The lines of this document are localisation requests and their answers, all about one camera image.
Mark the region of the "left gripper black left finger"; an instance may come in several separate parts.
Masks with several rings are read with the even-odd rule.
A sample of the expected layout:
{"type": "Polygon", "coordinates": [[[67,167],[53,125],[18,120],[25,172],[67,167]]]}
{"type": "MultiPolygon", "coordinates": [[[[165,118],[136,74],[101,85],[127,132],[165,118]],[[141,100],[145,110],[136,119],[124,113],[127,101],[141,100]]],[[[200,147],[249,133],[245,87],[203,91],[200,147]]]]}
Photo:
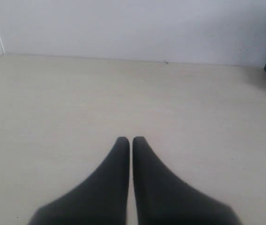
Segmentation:
{"type": "Polygon", "coordinates": [[[126,224],[129,166],[129,141],[119,137],[104,161],[84,182],[39,208],[29,224],[126,224]]]}

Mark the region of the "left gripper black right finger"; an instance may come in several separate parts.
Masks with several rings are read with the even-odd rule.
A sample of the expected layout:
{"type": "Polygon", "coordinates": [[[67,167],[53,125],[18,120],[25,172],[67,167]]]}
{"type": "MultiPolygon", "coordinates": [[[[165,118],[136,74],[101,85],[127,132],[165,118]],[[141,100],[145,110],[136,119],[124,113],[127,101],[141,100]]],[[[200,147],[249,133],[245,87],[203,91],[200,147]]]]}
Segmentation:
{"type": "Polygon", "coordinates": [[[236,225],[228,205],[177,177],[144,137],[132,143],[133,182],[140,225],[236,225]]]}

